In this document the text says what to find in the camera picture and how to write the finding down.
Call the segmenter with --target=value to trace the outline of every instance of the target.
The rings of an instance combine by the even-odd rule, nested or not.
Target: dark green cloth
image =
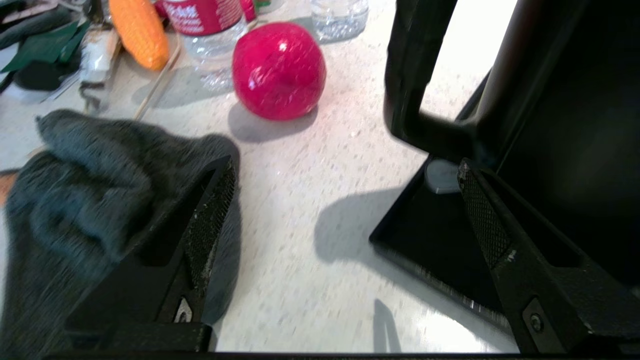
[[[0,357],[7,359],[67,348],[63,322],[74,306],[146,240],[206,164],[232,155],[239,167],[236,147],[223,136],[180,138],[148,124],[68,110],[36,122],[48,151],[20,171],[6,205]],[[219,237],[205,322],[222,315],[235,285],[238,193]]]

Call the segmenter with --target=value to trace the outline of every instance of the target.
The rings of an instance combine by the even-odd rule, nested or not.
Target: plastic apple
[[[238,40],[232,68],[240,101],[269,120],[291,120],[310,112],[326,80],[316,41],[289,22],[267,24]]]

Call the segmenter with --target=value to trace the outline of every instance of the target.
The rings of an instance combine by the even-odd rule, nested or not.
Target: clear plastic bottle
[[[247,32],[238,0],[164,0],[173,27],[204,86],[233,89],[231,61],[237,41]]]
[[[349,39],[364,31],[369,0],[311,0],[311,14],[320,40]]]

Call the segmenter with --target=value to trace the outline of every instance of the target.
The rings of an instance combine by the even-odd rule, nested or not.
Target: red bottle label
[[[163,0],[163,5],[173,28],[191,36],[225,31],[243,14],[238,0]]]

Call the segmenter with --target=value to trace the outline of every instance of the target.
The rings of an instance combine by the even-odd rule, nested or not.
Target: speckled countertop
[[[517,351],[508,335],[379,258],[368,244],[426,157],[383,125],[395,2],[370,2],[364,33],[322,45],[326,90],[304,119],[254,117],[234,94],[204,90],[184,58],[143,119],[183,136],[222,133],[241,150],[241,264],[234,299],[215,326],[219,351]],[[458,1],[423,100],[426,111],[457,114],[491,67],[514,5]],[[306,1],[288,0],[266,19],[308,23],[308,15]],[[123,56],[105,116],[131,117],[154,76]],[[41,145],[34,117],[61,107],[83,109],[77,86],[34,106],[0,96],[0,169],[28,160]],[[4,231],[0,245],[4,277]],[[393,326],[377,329],[381,323],[394,323],[397,334]]]

